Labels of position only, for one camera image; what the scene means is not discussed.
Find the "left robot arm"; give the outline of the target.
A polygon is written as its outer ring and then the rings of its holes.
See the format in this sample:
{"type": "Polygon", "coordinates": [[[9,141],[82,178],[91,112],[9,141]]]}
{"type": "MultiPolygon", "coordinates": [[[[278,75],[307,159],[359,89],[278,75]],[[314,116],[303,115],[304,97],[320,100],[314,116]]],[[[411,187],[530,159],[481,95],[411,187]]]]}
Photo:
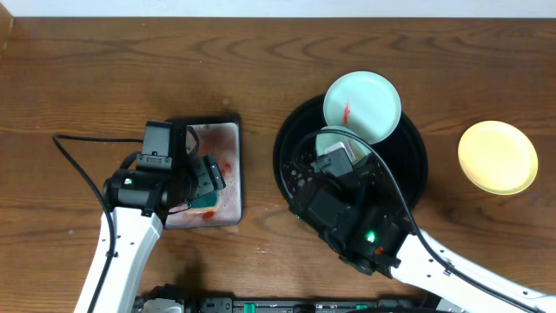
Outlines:
{"type": "Polygon", "coordinates": [[[186,124],[147,123],[142,150],[104,184],[108,210],[76,311],[130,312],[169,211],[225,187],[215,157],[198,156],[199,147],[186,124]]]}

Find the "yellow plate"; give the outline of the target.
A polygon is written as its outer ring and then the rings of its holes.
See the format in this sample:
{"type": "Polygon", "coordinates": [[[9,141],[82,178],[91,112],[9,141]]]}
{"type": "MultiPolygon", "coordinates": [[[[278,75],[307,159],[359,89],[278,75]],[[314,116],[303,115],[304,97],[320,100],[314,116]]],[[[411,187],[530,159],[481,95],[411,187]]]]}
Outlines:
{"type": "Polygon", "coordinates": [[[502,196],[526,190],[537,176],[539,161],[531,140],[501,121],[470,126],[458,144],[458,160],[465,176],[480,189],[502,196]]]}

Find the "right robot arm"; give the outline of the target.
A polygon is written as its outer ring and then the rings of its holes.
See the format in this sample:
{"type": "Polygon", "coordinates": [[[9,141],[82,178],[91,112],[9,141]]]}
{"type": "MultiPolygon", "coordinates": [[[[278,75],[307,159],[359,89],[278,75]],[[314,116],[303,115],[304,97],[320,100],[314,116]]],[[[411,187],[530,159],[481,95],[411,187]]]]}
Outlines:
{"type": "Polygon", "coordinates": [[[355,168],[328,157],[294,171],[290,210],[342,262],[439,296],[468,312],[553,312],[555,297],[473,263],[418,228],[382,161],[355,168]]]}

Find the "green scrubbing sponge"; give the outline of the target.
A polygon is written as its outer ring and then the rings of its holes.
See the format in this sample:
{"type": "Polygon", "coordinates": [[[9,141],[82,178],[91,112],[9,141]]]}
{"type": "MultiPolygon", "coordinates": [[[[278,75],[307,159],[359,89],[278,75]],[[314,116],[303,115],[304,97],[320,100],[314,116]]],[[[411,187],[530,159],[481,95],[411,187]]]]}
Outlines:
{"type": "Polygon", "coordinates": [[[215,211],[217,210],[218,202],[218,193],[216,191],[209,193],[205,196],[201,196],[199,198],[196,198],[195,200],[192,200],[189,203],[189,209],[187,210],[187,213],[203,214],[208,211],[215,211]]]}

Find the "light blue plate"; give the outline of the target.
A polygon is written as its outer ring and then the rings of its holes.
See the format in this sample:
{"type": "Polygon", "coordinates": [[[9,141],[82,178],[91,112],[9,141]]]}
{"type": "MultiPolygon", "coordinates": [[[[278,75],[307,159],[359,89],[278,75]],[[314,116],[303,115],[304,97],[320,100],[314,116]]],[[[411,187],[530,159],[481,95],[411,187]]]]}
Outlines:
{"type": "Polygon", "coordinates": [[[348,128],[369,144],[389,137],[401,112],[397,89],[385,77],[369,71],[338,78],[329,87],[322,105],[328,126],[348,128]]]}
{"type": "Polygon", "coordinates": [[[365,159],[371,151],[361,142],[337,133],[321,133],[315,139],[315,151],[318,157],[342,148],[352,164],[365,159]]]}

